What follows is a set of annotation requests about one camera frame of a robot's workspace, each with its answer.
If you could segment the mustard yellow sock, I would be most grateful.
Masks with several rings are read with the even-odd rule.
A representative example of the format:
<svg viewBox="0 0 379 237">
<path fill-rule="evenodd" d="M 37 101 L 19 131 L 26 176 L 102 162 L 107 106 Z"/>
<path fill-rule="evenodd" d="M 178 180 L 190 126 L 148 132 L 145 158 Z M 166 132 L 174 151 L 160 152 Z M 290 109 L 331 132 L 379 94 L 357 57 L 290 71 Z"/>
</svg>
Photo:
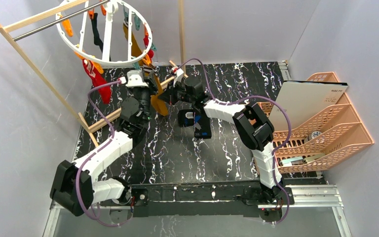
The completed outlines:
<svg viewBox="0 0 379 237">
<path fill-rule="evenodd" d="M 124 21 L 123 24 L 124 24 L 123 31 L 125 34 L 125 38 L 127 40 L 128 39 L 128 23 L 126 23 Z M 149 39 L 151 39 L 151 37 L 149 36 L 149 32 L 148 32 L 146 26 L 144 26 L 144 31 L 145 31 L 144 45 L 145 45 L 145 47 L 148 47 Z M 131 33 L 131 38 L 132 38 L 131 39 L 131 41 L 132 41 L 131 55 L 137 57 L 137 56 L 142 54 L 142 51 L 139 48 L 133 33 Z M 156 51 L 156 48 L 153 46 L 153 43 L 152 43 L 151 48 L 148 50 L 148 53 L 147 53 L 149 55 L 149 57 L 151 58 L 151 60 L 154 56 L 154 51 Z M 166 103 L 157 98 L 158 95 L 160 95 L 164 91 L 164 89 L 161 87 L 161 83 L 160 83 L 160 80 L 158 77 L 159 74 L 158 74 L 158 71 L 156 70 L 156 67 L 153 64 L 152 64 L 152 66 L 144 65 L 142 60 L 139 61 L 139 64 L 141 67 L 143 67 L 143 71 L 144 71 L 145 76 L 147 76 L 150 72 L 154 72 L 157 79 L 158 79 L 158 93 L 156 95 L 151 96 L 151 105 L 154 107 L 156 112 L 158 112 L 160 115 L 162 115 L 162 116 L 168 115 L 169 113 L 168 113 L 168 109 L 166 107 Z"/>
</svg>

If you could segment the white round clip hanger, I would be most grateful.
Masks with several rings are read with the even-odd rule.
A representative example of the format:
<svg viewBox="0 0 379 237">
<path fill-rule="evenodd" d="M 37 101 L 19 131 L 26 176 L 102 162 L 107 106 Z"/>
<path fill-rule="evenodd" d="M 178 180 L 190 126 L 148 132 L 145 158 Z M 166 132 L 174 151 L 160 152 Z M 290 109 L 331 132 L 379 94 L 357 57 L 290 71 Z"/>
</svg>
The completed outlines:
<svg viewBox="0 0 379 237">
<path fill-rule="evenodd" d="M 56 10 L 55 13 L 55 19 L 62 18 L 63 16 L 61 15 L 62 11 L 66 9 L 70 9 L 81 2 L 78 0 L 65 0 L 63 1 L 59 6 L 60 8 Z M 90 6 L 87 0 L 84 1 L 85 8 Z M 65 20 L 59 24 L 56 24 L 58 33 L 61 37 L 61 39 L 65 42 L 65 44 L 72 49 L 76 54 L 79 56 L 93 61 L 95 63 L 98 63 L 102 66 L 105 67 L 120 67 L 120 66 L 129 66 L 132 65 L 135 62 L 139 62 L 147 53 L 148 50 L 151 48 L 151 45 L 153 43 L 153 35 L 152 35 L 152 30 L 147 22 L 147 20 L 143 17 L 143 15 L 138 12 L 134 7 L 132 7 L 130 4 L 126 3 L 123 0 L 111 0 L 109 3 L 105 3 L 102 5 L 105 10 L 105 29 L 104 29 L 104 34 L 103 34 L 103 43 L 104 43 L 104 49 L 102 52 L 101 58 L 97 58 L 92 56 L 91 54 L 88 54 L 83 51 L 83 44 L 84 44 L 84 35 L 86 31 L 86 17 L 88 17 L 88 12 L 93 10 L 88 10 L 85 13 L 82 13 L 84 15 L 83 20 L 82 20 L 82 27 L 79 32 L 79 43 L 78 44 L 73 44 L 70 39 L 67 37 L 67 32 L 62 29 L 63 22 L 68 21 Z M 111 55 L 111 42 L 112 42 L 112 33 L 113 33 L 113 16 L 116 14 L 118 11 L 119 7 L 123 6 L 123 13 L 124 13 L 124 21 L 128 23 L 128 39 L 127 39 L 127 44 L 125 49 L 127 50 L 127 58 L 126 60 L 119 60 L 119 61 L 112 61 L 110 58 Z M 149 45 L 148 47 L 145 47 L 141 49 L 142 54 L 135 57 L 131 55 L 131 48 L 132 48 L 132 41 L 131 41 L 131 33 L 133 32 L 132 28 L 143 28 L 146 26 L 149 36 L 151 39 L 149 39 Z"/>
</svg>

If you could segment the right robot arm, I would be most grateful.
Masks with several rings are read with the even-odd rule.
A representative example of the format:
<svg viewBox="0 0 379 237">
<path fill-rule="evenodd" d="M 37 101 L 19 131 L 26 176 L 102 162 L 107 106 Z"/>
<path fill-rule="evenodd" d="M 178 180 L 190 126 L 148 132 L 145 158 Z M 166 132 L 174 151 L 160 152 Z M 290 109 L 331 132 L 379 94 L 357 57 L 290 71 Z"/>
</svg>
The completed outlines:
<svg viewBox="0 0 379 237">
<path fill-rule="evenodd" d="M 224 102 L 215 98 L 209 86 L 204 87 L 199 80 L 177 79 L 168 83 L 159 99 L 174 105 L 177 102 L 191 104 L 190 110 L 181 113 L 181 127 L 193 126 L 196 139 L 212 137 L 211 119 L 226 121 L 235 126 L 238 136 L 245 147 L 253 154 L 259 169 L 261 191 L 260 202 L 281 203 L 289 199 L 285 184 L 275 160 L 278 148 L 273 146 L 275 128 L 258 103 L 242 104 Z M 191 118 L 184 115 L 191 112 Z"/>
</svg>

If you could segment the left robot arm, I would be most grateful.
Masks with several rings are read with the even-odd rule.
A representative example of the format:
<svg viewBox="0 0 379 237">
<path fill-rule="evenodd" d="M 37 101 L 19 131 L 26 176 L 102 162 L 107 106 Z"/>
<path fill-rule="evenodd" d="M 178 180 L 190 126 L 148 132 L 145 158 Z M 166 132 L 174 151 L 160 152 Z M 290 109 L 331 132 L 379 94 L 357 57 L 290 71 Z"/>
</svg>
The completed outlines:
<svg viewBox="0 0 379 237">
<path fill-rule="evenodd" d="M 99 202 L 116 200 L 121 205 L 132 200 L 131 186 L 122 178 L 98 179 L 104 169 L 131 151 L 144 138 L 151 117 L 151 96 L 161 89 L 155 73 L 131 70 L 120 79 L 132 96 L 121 103 L 118 126 L 100 146 L 81 158 L 62 161 L 56 169 L 50 198 L 74 216 L 88 212 Z"/>
</svg>

